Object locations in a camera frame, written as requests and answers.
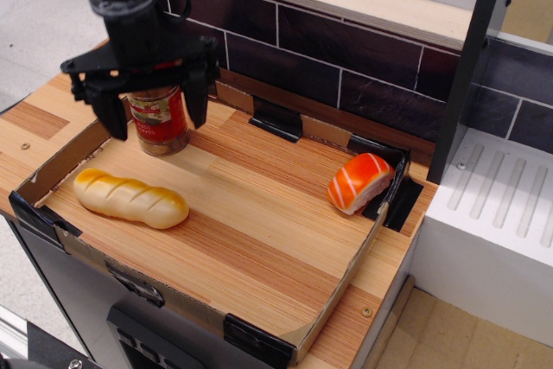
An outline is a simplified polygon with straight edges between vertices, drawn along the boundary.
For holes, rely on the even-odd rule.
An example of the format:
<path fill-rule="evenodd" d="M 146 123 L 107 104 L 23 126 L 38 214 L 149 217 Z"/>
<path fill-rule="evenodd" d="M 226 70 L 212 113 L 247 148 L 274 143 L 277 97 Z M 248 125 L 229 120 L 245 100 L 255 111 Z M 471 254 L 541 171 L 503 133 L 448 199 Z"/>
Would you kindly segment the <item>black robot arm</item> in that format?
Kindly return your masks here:
<path fill-rule="evenodd" d="M 120 95 L 179 86 L 194 127 L 201 127 L 207 119 L 208 91 L 219 77 L 218 42 L 179 30 L 191 7 L 171 17 L 158 0 L 89 0 L 89 4 L 103 19 L 109 40 L 61 64 L 71 79 L 74 98 L 93 108 L 112 137 L 125 140 L 127 117 Z"/>

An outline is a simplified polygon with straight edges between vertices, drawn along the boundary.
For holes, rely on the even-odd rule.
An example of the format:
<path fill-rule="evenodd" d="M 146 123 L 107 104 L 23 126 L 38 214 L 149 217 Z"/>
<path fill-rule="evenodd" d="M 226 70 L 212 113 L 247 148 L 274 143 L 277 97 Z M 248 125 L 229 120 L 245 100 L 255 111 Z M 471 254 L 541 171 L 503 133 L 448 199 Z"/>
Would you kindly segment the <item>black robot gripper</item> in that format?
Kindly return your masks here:
<path fill-rule="evenodd" d="M 158 0 L 89 0 L 105 24 L 108 41 L 69 58 L 60 70 L 72 92 L 86 95 L 99 122 L 113 138 L 128 138 L 124 92 L 181 86 L 194 128 L 207 121 L 207 89 L 219 77 L 218 41 L 179 30 L 185 16 L 166 15 Z"/>

